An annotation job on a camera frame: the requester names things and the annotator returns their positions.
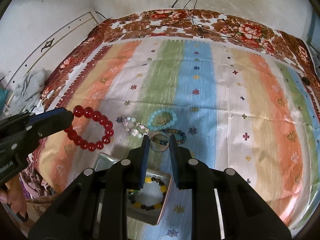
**bed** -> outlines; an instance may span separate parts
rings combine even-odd
[[[319,198],[320,84],[304,42],[287,33],[209,10],[162,9],[107,19],[46,82],[46,108],[91,106],[113,123],[101,151],[82,150],[65,132],[41,141],[32,162],[62,192],[100,152],[117,159],[140,146],[123,123],[148,122],[163,107],[177,114],[184,147],[210,168],[234,168],[295,235]],[[88,141],[104,130],[84,117]],[[168,151],[148,168],[172,173]],[[131,239],[190,239],[191,192],[172,187],[157,226],[128,218]]]

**light blue bead bracelet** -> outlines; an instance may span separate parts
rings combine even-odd
[[[152,126],[152,122],[153,122],[154,118],[156,117],[156,115],[164,113],[164,112],[167,112],[167,113],[171,114],[172,115],[172,120],[170,122],[166,123],[166,124],[153,127]],[[176,121],[177,121],[177,114],[174,111],[169,110],[167,108],[161,108],[159,110],[154,111],[151,114],[146,126],[152,131],[159,131],[159,130],[163,130],[163,129],[166,129],[166,128],[169,128],[169,127],[173,126]]]

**pink cloth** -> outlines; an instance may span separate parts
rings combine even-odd
[[[29,158],[27,158],[27,161],[29,163],[28,167],[20,172],[20,178],[25,189],[33,198],[49,196],[51,187],[34,168]]]

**blue stripe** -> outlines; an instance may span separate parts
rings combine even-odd
[[[318,154],[318,174],[320,176],[320,165],[319,165],[319,163],[320,163],[320,154],[319,154],[320,153],[320,143],[317,142],[317,139],[320,140],[320,123],[319,123],[319,120],[317,118],[316,111],[314,109],[312,99],[311,99],[310,95],[308,94],[305,86],[303,85],[300,76],[297,74],[297,72],[295,72],[291,68],[288,68],[288,71],[289,71],[292,79],[294,80],[295,85],[300,90],[300,93],[303,95],[303,97],[305,99],[305,103],[307,105],[307,110],[308,110],[308,113],[309,113],[309,116],[310,116],[310,119],[311,119],[311,122],[312,122],[312,124],[309,124],[309,125],[312,126],[311,130],[312,130],[313,135],[315,137],[316,152]]]
[[[182,130],[187,136],[182,146],[194,152],[195,158],[206,163],[210,168],[213,168],[215,163],[217,128],[216,86],[212,62],[211,48],[208,43],[185,41],[184,57],[177,76],[174,105],[170,106],[178,118],[172,128]],[[199,95],[192,94],[195,89],[199,90]],[[197,107],[199,111],[194,113],[191,107]],[[197,129],[194,135],[188,133],[193,127]],[[169,150],[166,150],[163,155],[161,170],[172,174]],[[179,232],[174,239],[190,240],[191,193],[191,190],[178,190],[173,183],[159,226],[147,225],[143,239],[171,239],[166,234],[168,230],[174,229]],[[173,210],[180,204],[185,208],[184,213],[177,214]]]

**metal tray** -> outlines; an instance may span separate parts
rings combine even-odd
[[[93,169],[95,171],[105,170],[110,168],[114,163],[118,161],[119,159],[106,155],[105,153],[100,153],[93,166]],[[127,216],[148,223],[150,225],[157,225],[164,214],[167,198],[172,185],[172,178],[168,173],[153,170],[147,170],[146,177],[159,178],[167,186],[168,189],[166,197],[164,199],[164,204],[161,209],[145,211],[141,208],[135,208],[127,198]],[[160,187],[157,183],[145,183],[143,189],[137,193],[135,199],[146,205],[153,205],[162,200],[162,192],[160,191]]]

